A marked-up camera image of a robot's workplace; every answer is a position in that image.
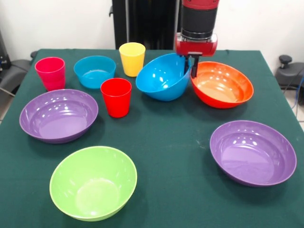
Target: bowl rim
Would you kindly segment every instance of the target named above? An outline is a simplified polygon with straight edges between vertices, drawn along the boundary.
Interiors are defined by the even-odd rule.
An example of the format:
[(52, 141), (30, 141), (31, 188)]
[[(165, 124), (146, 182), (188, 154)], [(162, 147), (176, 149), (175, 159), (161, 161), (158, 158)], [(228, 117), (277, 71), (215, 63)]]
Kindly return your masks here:
[[(94, 101), (94, 104), (95, 104), (95, 106), (96, 106), (96, 108), (97, 108), (97, 111), (96, 111), (95, 115), (93, 116), (92, 122), (91, 122), (89, 125), (87, 125), (84, 129), (82, 129), (81, 131), (79, 131), (79, 132), (77, 132), (77, 133), (75, 133), (75, 134), (72, 134), (72, 135), (63, 137), (63, 138), (50, 138), (50, 139), (47, 138), (47, 139), (46, 139), (46, 138), (43, 138), (43, 137), (41, 137), (41, 136), (35, 136), (35, 135), (33, 135), (32, 133), (29, 133), (27, 130), (25, 130), (24, 127), (23, 127), (22, 124), (21, 124), (21, 116), (22, 116), (23, 112), (25, 111), (25, 109), (27, 108), (27, 106), (29, 105), (29, 103), (31, 103), (32, 101), (38, 99), (38, 98), (41, 97), (41, 96), (45, 96), (45, 94), (55, 93), (55, 92), (58, 92), (58, 91), (77, 91), (78, 93), (82, 93), (82, 94), (85, 94), (85, 95), (89, 96), (89, 97)], [(31, 99), (29, 102), (27, 102), (27, 104), (23, 107), (23, 109), (22, 109), (22, 111), (21, 111), (21, 113), (20, 113), (20, 116), (19, 116), (19, 125), (20, 125), (20, 127), (22, 128), (22, 130), (23, 130), (26, 134), (28, 134), (28, 135), (30, 135), (30, 136), (36, 138), (36, 139), (48, 140), (48, 141), (50, 141), (50, 140), (59, 140), (59, 139), (60, 139), (60, 140), (64, 140), (64, 139), (67, 139), (67, 138), (69, 138), (69, 137), (71, 137), (71, 136), (73, 136), (73, 135), (76, 135), (76, 134), (78, 134), (78, 133), (84, 131), (85, 129), (90, 128), (90, 127), (92, 126), (92, 124), (94, 123), (94, 121), (96, 120), (97, 116), (98, 116), (98, 111), (99, 111), (99, 109), (98, 109), (98, 103), (97, 103), (97, 101), (96, 101), (90, 94), (87, 94), (87, 93), (85, 93), (85, 92), (83, 92), (83, 91), (80, 91), (80, 90), (77, 90), (77, 89), (57, 89), (57, 90), (53, 90), (53, 91), (49, 91), (49, 92), (40, 94), (40, 95), (34, 97), (33, 99)]]
[(169, 54), (165, 54), (165, 55), (162, 55), (162, 56), (158, 56), (157, 58), (155, 58), (155, 59), (153, 59), (152, 61), (150, 61), (149, 63), (147, 63), (147, 64), (140, 70), (140, 72), (138, 73), (138, 75), (137, 75), (137, 77), (136, 77), (136, 81), (135, 81), (136, 87), (137, 87), (140, 91), (142, 91), (143, 93), (149, 93), (149, 94), (157, 93), (157, 92), (161, 92), (161, 91), (165, 91), (165, 90), (170, 89), (171, 87), (175, 86), (175, 85), (176, 85), (177, 83), (179, 83), (184, 77), (186, 77), (186, 76), (189, 74), (189, 72), (191, 71), (191, 67), (188, 68), (187, 72), (183, 75), (183, 77), (181, 77), (181, 78), (180, 78), (178, 81), (176, 81), (173, 85), (171, 85), (170, 87), (165, 88), (165, 89), (154, 90), (154, 91), (145, 91), (145, 90), (142, 90), (141, 88), (139, 88), (139, 86), (138, 86), (138, 84), (137, 84), (137, 79), (138, 79), (138, 76), (139, 76), (139, 74), (141, 73), (141, 71), (142, 71), (146, 66), (148, 66), (150, 63), (152, 63), (152, 62), (158, 60), (158, 59), (161, 58), (161, 57), (168, 56), (168, 55), (176, 55), (176, 56), (178, 56), (176, 53), (169, 53)]
[[(135, 173), (135, 182), (134, 182), (134, 187), (133, 189), (131, 190), (130, 192), (130, 195), (123, 201), (123, 203), (119, 204), (115, 209), (111, 210), (110, 212), (108, 212), (107, 214), (104, 214), (102, 216), (95, 216), (95, 217), (82, 217), (82, 216), (78, 216), (78, 215), (73, 215), (71, 213), (68, 213), (66, 212), (65, 210), (62, 210), (60, 208), (60, 206), (58, 206), (58, 204), (54, 201), (53, 199), (53, 195), (52, 195), (52, 191), (51, 191), (51, 186), (52, 186), (52, 183), (53, 183), (53, 178), (54, 178), (54, 175), (56, 173), (56, 171), (59, 169), (59, 167), (70, 157), (74, 156), (75, 154), (77, 153), (80, 153), (80, 152), (84, 152), (86, 150), (89, 150), (89, 149), (92, 149), (92, 148), (108, 148), (108, 149), (111, 149), (111, 150), (115, 150), (119, 153), (121, 153), (123, 156), (125, 156), (132, 164), (133, 168), (134, 168), (134, 173)], [(80, 149), (78, 151), (75, 151), (73, 153), (71, 153), (69, 156), (67, 156), (65, 159), (63, 159), (58, 165), (57, 167), (54, 169), (53, 173), (52, 173), (52, 176), (51, 176), (51, 179), (50, 179), (50, 182), (49, 182), (49, 194), (51, 196), (51, 199), (53, 201), (53, 203), (55, 204), (55, 206), (60, 210), (62, 211), (63, 213), (71, 216), (71, 217), (74, 217), (76, 219), (83, 219), (83, 220), (92, 220), (92, 219), (98, 219), (98, 218), (103, 218), (103, 217), (107, 217), (109, 215), (111, 215), (112, 213), (116, 212), (117, 210), (119, 210), (120, 208), (122, 208), (128, 201), (129, 199), (131, 198), (131, 196), (133, 195), (134, 191), (135, 191), (135, 188), (136, 188), (136, 185), (137, 185), (137, 169), (136, 169), (136, 166), (134, 164), (134, 162), (132, 161), (132, 159), (124, 152), (122, 152), (121, 150), (117, 149), (117, 148), (114, 148), (114, 147), (110, 147), (110, 146), (90, 146), (90, 147), (85, 147), (83, 149)]]
[(202, 61), (202, 62), (199, 62), (199, 65), (202, 65), (202, 64), (205, 64), (205, 63), (216, 63), (216, 64), (220, 64), (220, 65), (222, 65), (222, 66), (228, 67), (228, 68), (230, 68), (230, 69), (233, 69), (233, 70), (239, 72), (239, 73), (242, 74), (242, 75), (244, 76), (244, 78), (249, 82), (250, 87), (251, 87), (251, 89), (252, 89), (252, 93), (251, 93), (251, 95), (249, 96), (248, 99), (244, 99), (244, 100), (242, 100), (242, 101), (227, 102), (227, 101), (218, 100), (218, 99), (216, 99), (216, 98), (214, 98), (214, 97), (212, 97), (212, 96), (207, 95), (207, 94), (204, 93), (203, 91), (201, 91), (201, 90), (196, 86), (196, 84), (194, 83), (194, 79), (195, 79), (195, 78), (192, 78), (192, 77), (191, 77), (191, 82), (192, 82), (193, 86), (195, 86), (201, 93), (203, 93), (203, 94), (206, 95), (207, 97), (210, 97), (210, 98), (212, 98), (212, 99), (214, 99), (214, 100), (223, 102), (223, 103), (225, 103), (225, 104), (237, 104), (237, 105), (238, 105), (238, 104), (239, 104), (239, 105), (240, 105), (240, 104), (243, 104), (243, 103), (249, 101), (249, 100), (253, 97), (254, 92), (255, 92), (255, 91), (254, 91), (253, 84), (252, 84), (252, 82), (249, 80), (249, 78), (248, 78), (244, 73), (242, 73), (241, 71), (239, 71), (238, 69), (236, 69), (236, 68), (234, 68), (234, 67), (232, 67), (232, 66), (229, 66), (229, 65), (224, 64), (224, 63), (216, 62), (216, 61)]
[(74, 73), (75, 73), (79, 78), (80, 78), (80, 77), (83, 77), (84, 75), (79, 75), (78, 73), (76, 73), (76, 70), (75, 70), (76, 65), (79, 64), (79, 62), (81, 62), (82, 60), (85, 60), (85, 59), (88, 59), (88, 58), (92, 58), (92, 57), (106, 58), (106, 59), (110, 60), (112, 63), (114, 63), (114, 69), (113, 69), (111, 72), (109, 72), (109, 74), (115, 73), (115, 70), (116, 70), (116, 63), (115, 63), (115, 61), (114, 61), (113, 59), (111, 59), (111, 58), (109, 58), (109, 57), (107, 57), (107, 56), (86, 56), (86, 57), (81, 58), (80, 60), (78, 60), (78, 61), (74, 64), (74, 66), (73, 66), (73, 71), (74, 71)]
[[(266, 127), (267, 129), (276, 132), (277, 134), (279, 134), (282, 138), (284, 138), (284, 139), (286, 140), (286, 142), (289, 144), (289, 146), (290, 146), (291, 149), (292, 149), (291, 152), (292, 152), (292, 155), (294, 156), (294, 162), (295, 162), (295, 163), (294, 163), (294, 168), (293, 168), (293, 170), (290, 172), (290, 174), (289, 174), (286, 178), (284, 178), (284, 179), (282, 179), (282, 180), (280, 180), (280, 181), (277, 181), (277, 182), (266, 183), (266, 184), (249, 182), (249, 181), (247, 181), (247, 180), (244, 180), (244, 179), (235, 177), (234, 175), (232, 175), (231, 173), (229, 173), (229, 172), (228, 172), (228, 171), (227, 171), (227, 170), (218, 162), (218, 160), (215, 158), (214, 153), (212, 152), (212, 147), (211, 147), (211, 143), (212, 143), (212, 141), (214, 140), (213, 138), (215, 137), (215, 132), (216, 132), (218, 129), (220, 129), (220, 128), (222, 128), (223, 126), (225, 126), (225, 125), (228, 125), (228, 124), (231, 124), (231, 123), (236, 123), (236, 122), (238, 122), (238, 123), (239, 123), (239, 122), (243, 122), (243, 123), (244, 123), (244, 122), (245, 122), (245, 123), (254, 123), (254, 124), (257, 124), (257, 125), (260, 125), (260, 126), (264, 126), (264, 127)], [(256, 121), (251, 121), (251, 120), (234, 120), (234, 121), (230, 121), (230, 122), (227, 122), (227, 123), (224, 123), (224, 124), (220, 125), (220, 126), (217, 127), (217, 128), (214, 130), (214, 132), (212, 133), (212, 135), (211, 135), (211, 137), (210, 137), (209, 147), (210, 147), (210, 151), (211, 151), (211, 155), (212, 155), (213, 159), (215, 160), (215, 162), (218, 164), (218, 166), (219, 166), (223, 171), (225, 171), (227, 174), (231, 175), (234, 179), (236, 179), (236, 180), (238, 180), (238, 181), (240, 181), (240, 182), (242, 182), (242, 183), (247, 183), (247, 184), (250, 184), (250, 185), (253, 185), (253, 186), (268, 187), (268, 186), (273, 186), (273, 185), (277, 185), (277, 184), (283, 183), (283, 182), (285, 182), (286, 180), (288, 180), (288, 179), (294, 174), (295, 169), (296, 169), (296, 166), (297, 166), (297, 158), (296, 158), (295, 149), (294, 149), (294, 147), (292, 146), (292, 144), (289, 142), (289, 140), (286, 139), (286, 137), (285, 137), (284, 135), (282, 135), (282, 134), (281, 134), (279, 131), (277, 131), (276, 129), (274, 129), (274, 128), (272, 128), (272, 127), (266, 125), (266, 124), (263, 124), (263, 123), (260, 123), (260, 122), (256, 122)]]

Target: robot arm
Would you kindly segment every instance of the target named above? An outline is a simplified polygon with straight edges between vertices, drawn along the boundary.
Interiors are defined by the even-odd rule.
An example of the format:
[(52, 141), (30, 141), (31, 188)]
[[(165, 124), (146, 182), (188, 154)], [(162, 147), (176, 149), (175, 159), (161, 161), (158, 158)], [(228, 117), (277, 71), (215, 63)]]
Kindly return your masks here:
[(185, 71), (189, 57), (194, 58), (191, 76), (196, 77), (200, 56), (212, 56), (218, 39), (213, 34), (219, 0), (182, 0), (181, 33), (176, 34), (176, 53), (186, 57)]

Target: cable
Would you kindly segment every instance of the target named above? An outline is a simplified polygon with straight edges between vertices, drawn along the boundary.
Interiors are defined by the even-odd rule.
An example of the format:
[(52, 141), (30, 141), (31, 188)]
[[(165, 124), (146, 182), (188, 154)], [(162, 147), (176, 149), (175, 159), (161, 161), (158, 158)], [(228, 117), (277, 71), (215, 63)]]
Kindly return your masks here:
[(11, 92), (7, 91), (6, 89), (3, 89), (3, 88), (0, 87), (0, 90), (2, 90), (3, 92), (5, 92), (5, 93), (11, 95), (12, 97), (15, 97), (14, 94), (12, 94)]
[(299, 96), (300, 96), (300, 88), (301, 88), (301, 85), (303, 84), (303, 82), (304, 82), (304, 74), (302, 75), (300, 84), (299, 84), (299, 86), (298, 86), (298, 88), (296, 90), (294, 106), (291, 109), (293, 109), (298, 104), (298, 100), (299, 100)]
[(294, 80), (300, 75), (300, 73), (301, 73), (302, 71), (304, 71), (304, 68), (301, 69), (301, 70), (297, 73), (297, 75), (290, 81), (290, 83), (288, 84), (288, 86), (285, 87), (285, 89), (284, 89), (284, 91), (283, 91), (283, 94), (285, 94), (286, 90), (287, 90), (288, 88), (291, 87), (290, 85), (294, 82)]
[(27, 69), (24, 69), (23, 67), (18, 66), (18, 65), (15, 65), (15, 64), (11, 64), (11, 65), (14, 66), (14, 67), (17, 67), (17, 68), (19, 68), (19, 69), (21, 69), (21, 70), (24, 70), (24, 71), (26, 71), (26, 72), (29, 71), (29, 70), (27, 70)]

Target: floor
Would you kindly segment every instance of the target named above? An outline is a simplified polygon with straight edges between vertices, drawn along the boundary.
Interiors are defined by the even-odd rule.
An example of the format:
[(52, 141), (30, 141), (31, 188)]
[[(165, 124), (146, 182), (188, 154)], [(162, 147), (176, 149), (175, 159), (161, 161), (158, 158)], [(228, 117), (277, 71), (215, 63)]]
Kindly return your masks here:
[(295, 90), (287, 90), (285, 92), (286, 100), (288, 101), (290, 107), (293, 107), (293, 112), (299, 121), (302, 129), (304, 130), (304, 106), (295, 105)]
[[(290, 105), (290, 107), (293, 107), (295, 104), (295, 90), (287, 90), (285, 92), (285, 97)], [(6, 112), (8, 111), (8, 109), (10, 108), (10, 105), (13, 101), (13, 97), (8, 96), (7, 99), (5, 100), (5, 102), (3, 102), (0, 105), (0, 123), (2, 122)], [(297, 117), (297, 120), (300, 122), (300, 125), (302, 127), (302, 129), (304, 130), (304, 106), (295, 106), (293, 108), (293, 112)]]

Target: pink cup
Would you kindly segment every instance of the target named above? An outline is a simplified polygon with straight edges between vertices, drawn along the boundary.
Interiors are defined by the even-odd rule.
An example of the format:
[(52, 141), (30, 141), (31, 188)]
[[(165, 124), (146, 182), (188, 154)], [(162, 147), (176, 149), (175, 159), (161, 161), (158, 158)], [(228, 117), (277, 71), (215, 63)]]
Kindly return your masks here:
[(47, 57), (35, 64), (37, 74), (48, 91), (64, 89), (66, 84), (65, 62), (58, 57)]

